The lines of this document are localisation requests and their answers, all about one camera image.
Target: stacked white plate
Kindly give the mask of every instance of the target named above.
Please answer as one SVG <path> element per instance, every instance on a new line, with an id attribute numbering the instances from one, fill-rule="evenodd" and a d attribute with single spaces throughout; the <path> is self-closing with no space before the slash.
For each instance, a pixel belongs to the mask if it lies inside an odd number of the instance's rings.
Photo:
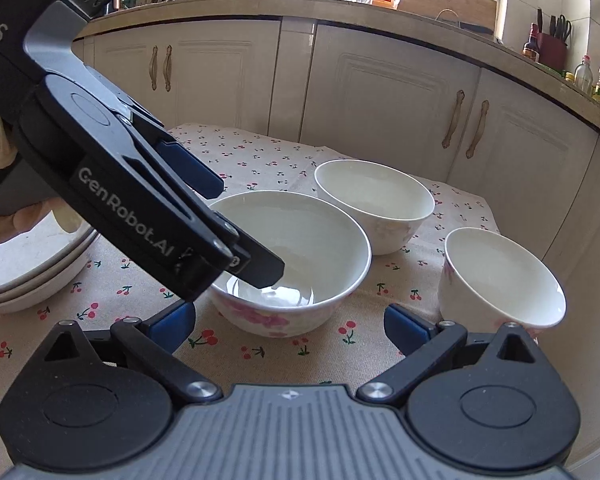
<path id="1" fill-rule="evenodd" d="M 72 234 L 52 213 L 30 232 L 0 245 L 0 314 L 24 310 L 67 285 L 90 259 L 98 233 L 86 222 Z"/>

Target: white container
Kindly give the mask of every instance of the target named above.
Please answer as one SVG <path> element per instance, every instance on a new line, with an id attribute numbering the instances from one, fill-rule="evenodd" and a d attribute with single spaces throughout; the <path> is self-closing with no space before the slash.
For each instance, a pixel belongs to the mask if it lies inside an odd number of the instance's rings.
<path id="1" fill-rule="evenodd" d="M 211 207 L 285 262 L 285 273 L 273 286 L 258 289 L 224 272 L 209 289 L 222 315 L 247 332 L 291 337 L 319 327 L 369 270 L 364 231 L 323 200 L 253 191 Z"/>
<path id="2" fill-rule="evenodd" d="M 374 256 L 405 245 L 436 207 L 413 177 L 366 160 L 331 160 L 315 169 L 318 198 L 351 215 L 365 230 Z"/>
<path id="3" fill-rule="evenodd" d="M 566 302 L 560 284 L 533 254 L 499 234 L 472 227 L 445 239 L 438 285 L 444 319 L 470 332 L 496 332 L 507 321 L 532 337 L 561 322 Z"/>

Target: tablecloth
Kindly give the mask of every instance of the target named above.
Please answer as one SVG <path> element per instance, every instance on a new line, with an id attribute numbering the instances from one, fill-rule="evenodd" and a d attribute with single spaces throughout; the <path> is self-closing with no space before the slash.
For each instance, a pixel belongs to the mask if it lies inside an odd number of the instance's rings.
<path id="1" fill-rule="evenodd" d="M 234 128 L 188 124 L 173 130 L 180 142 L 224 179 L 224 193 L 277 189 L 315 195 L 314 168 L 347 158 Z M 445 235 L 461 226 L 497 230 L 486 202 L 447 184 L 419 179 L 436 201 L 433 215 L 407 246 L 373 259 L 360 288 L 320 328 L 295 338 L 263 338 L 235 328 L 205 296 L 198 321 L 175 355 L 228 392 L 232 383 L 360 384 L 396 364 L 400 352 L 384 336 L 387 305 L 400 303 L 436 322 L 436 291 Z M 0 316 L 0 399 L 49 329 L 61 319 L 84 330 L 108 328 L 125 316 L 143 319 L 177 298 L 107 240 L 75 279 L 39 306 Z M 0 441 L 0 475 L 11 462 Z"/>

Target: water in bowl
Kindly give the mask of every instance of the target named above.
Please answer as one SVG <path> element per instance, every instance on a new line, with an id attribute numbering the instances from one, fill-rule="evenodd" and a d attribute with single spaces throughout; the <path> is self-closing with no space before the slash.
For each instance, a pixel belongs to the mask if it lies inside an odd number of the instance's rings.
<path id="1" fill-rule="evenodd" d="M 287 253 L 284 249 L 272 249 L 285 261 L 285 273 L 275 285 L 255 288 L 235 276 L 229 277 L 226 290 L 232 296 L 266 306 L 307 306 L 319 303 L 326 297 L 316 292 L 323 287 L 311 276 L 311 262 L 297 254 Z"/>

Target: cabinet handle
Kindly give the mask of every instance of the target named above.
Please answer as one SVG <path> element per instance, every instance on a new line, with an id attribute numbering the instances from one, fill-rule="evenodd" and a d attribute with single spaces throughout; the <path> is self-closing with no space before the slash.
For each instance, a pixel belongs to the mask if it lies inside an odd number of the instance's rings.
<path id="1" fill-rule="evenodd" d="M 462 90 L 458 90 L 458 93 L 456 94 L 456 108 L 454 108 L 454 115 L 453 117 L 451 117 L 449 130 L 447 131 L 446 136 L 442 141 L 442 147 L 445 150 L 451 145 L 451 137 L 453 136 L 456 128 L 458 127 L 460 111 L 462 109 L 462 101 L 464 101 L 464 92 Z"/>
<path id="2" fill-rule="evenodd" d="M 480 122 L 478 122 L 478 129 L 475 131 L 474 140 L 471 141 L 469 149 L 466 150 L 466 158 L 472 158 L 475 153 L 476 146 L 484 134 L 484 127 L 487 123 L 487 112 L 489 111 L 489 101 L 482 101 L 482 108 L 480 110 Z"/>
<path id="3" fill-rule="evenodd" d="M 158 60 L 158 46 L 154 46 L 154 53 L 149 63 L 149 77 L 151 78 L 151 88 L 155 91 L 158 88 L 158 67 L 155 62 Z"/>
<path id="4" fill-rule="evenodd" d="M 167 47 L 167 57 L 164 58 L 162 64 L 162 75 L 164 76 L 164 87 L 167 92 L 171 92 L 171 53 L 173 49 L 171 45 Z"/>

